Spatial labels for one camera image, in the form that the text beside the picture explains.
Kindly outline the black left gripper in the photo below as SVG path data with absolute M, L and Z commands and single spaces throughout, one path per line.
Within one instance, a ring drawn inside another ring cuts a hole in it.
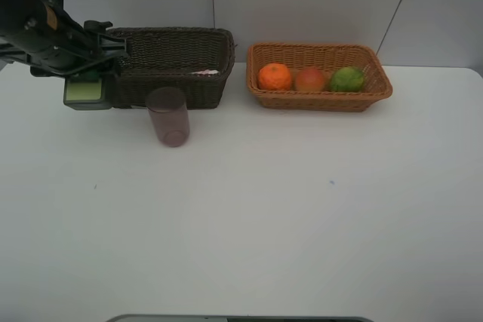
M 107 34 L 112 23 L 79 24 L 63 1 L 1 0 L 1 59 L 30 66 L 38 77 L 126 72 L 131 65 L 127 43 Z

